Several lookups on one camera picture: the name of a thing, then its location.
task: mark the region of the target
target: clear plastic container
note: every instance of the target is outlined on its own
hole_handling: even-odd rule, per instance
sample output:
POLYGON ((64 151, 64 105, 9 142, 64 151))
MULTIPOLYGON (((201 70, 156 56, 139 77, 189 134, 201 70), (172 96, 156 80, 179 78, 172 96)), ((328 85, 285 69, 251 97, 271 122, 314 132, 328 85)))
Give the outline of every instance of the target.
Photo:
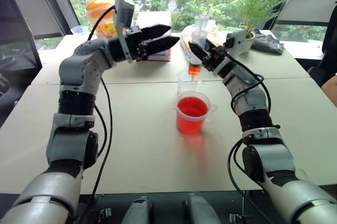
POLYGON ((188 70, 184 69, 178 74, 178 95, 185 91, 198 91, 202 81, 200 77, 196 76, 192 80, 192 76, 189 75, 188 70))
POLYGON ((216 37, 216 32, 217 32, 217 27, 216 27, 215 20, 209 20, 207 23, 207 37, 210 37, 210 38, 216 37))
MULTIPOLYGON (((99 17, 115 4, 115 0, 91 0, 85 9, 87 19, 94 26, 99 17)), ((109 12, 97 26, 95 33, 98 38, 115 38, 117 31, 113 21, 114 11, 109 12)))
POLYGON ((192 41, 205 48, 207 37, 207 23, 209 17, 207 15, 198 15, 194 17, 194 31, 192 33, 192 41))
POLYGON ((178 97, 176 124, 180 132, 199 133, 211 111, 210 100, 197 91, 186 91, 178 97))
POLYGON ((78 25, 70 29, 75 35, 86 35, 89 34, 89 27, 85 25, 78 25))

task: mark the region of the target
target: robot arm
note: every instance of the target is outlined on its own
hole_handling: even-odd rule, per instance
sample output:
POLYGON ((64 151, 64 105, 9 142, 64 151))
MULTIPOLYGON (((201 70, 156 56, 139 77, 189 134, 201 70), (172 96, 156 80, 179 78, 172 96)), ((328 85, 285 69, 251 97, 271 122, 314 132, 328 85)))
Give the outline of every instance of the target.
MULTIPOLYGON (((129 27, 125 23, 131 21, 125 17, 132 16, 128 14, 130 4, 124 8, 123 0, 116 2, 118 12, 124 13, 119 16, 123 27, 129 27)), ((164 25, 134 27, 123 37, 87 41, 61 63, 59 107, 46 150, 49 168, 26 187, 2 224, 74 222, 83 172, 97 158, 98 135, 90 128, 102 74, 118 62, 147 60, 149 55, 171 48, 179 38, 162 36, 169 29, 164 25)))
MULTIPOLYGON (((200 46, 190 43, 192 52, 209 71, 223 78, 223 84, 234 97, 257 80, 228 58, 232 48, 240 47, 238 38, 227 40, 207 54, 200 46)), ((318 186, 299 180, 289 149, 273 125, 266 106, 265 94, 258 86, 239 95, 234 110, 242 127, 246 147, 242 158, 248 177, 259 184, 287 223, 334 223, 337 202, 318 186)))

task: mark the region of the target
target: orange object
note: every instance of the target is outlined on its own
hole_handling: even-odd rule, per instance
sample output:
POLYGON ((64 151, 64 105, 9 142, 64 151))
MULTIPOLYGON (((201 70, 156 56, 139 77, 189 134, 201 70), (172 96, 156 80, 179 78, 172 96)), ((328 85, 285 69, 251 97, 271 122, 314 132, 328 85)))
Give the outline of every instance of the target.
POLYGON ((192 77, 192 81, 194 78, 200 74, 201 64, 192 64, 189 65, 189 75, 192 77))
MULTIPOLYGON (((92 26, 96 24, 99 17, 115 4, 115 0, 91 0, 86 7, 86 16, 92 26)), ((97 26, 95 33, 98 38, 115 38, 117 31, 113 21, 114 11, 109 12, 97 26)))

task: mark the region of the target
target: chair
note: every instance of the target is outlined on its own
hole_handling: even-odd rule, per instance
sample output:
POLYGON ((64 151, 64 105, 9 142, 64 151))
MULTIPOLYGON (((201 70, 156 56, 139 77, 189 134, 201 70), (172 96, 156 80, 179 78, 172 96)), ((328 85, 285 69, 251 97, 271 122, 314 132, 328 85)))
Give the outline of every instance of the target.
POLYGON ((323 59, 308 70, 311 78, 321 87, 337 72, 337 6, 333 10, 322 46, 323 59))

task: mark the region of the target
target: orange liquid in syringe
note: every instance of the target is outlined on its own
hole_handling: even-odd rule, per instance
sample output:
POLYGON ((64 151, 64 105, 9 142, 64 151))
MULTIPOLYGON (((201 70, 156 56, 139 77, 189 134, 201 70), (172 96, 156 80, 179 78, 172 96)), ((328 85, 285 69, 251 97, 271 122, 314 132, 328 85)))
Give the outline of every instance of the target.
POLYGON ((192 64, 189 66, 189 75, 192 77, 192 81, 196 76, 200 74, 201 64, 192 64))

